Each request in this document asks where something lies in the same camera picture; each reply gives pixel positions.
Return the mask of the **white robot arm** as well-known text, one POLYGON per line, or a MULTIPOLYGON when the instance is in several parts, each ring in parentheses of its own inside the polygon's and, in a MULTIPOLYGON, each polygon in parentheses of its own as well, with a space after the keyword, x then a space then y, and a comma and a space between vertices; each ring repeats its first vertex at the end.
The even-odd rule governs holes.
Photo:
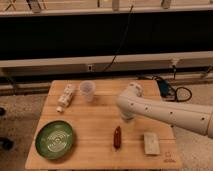
POLYGON ((128 84, 118 95, 116 104, 126 120, 138 114, 213 139, 213 107, 211 106, 143 98, 142 87, 136 82, 128 84))

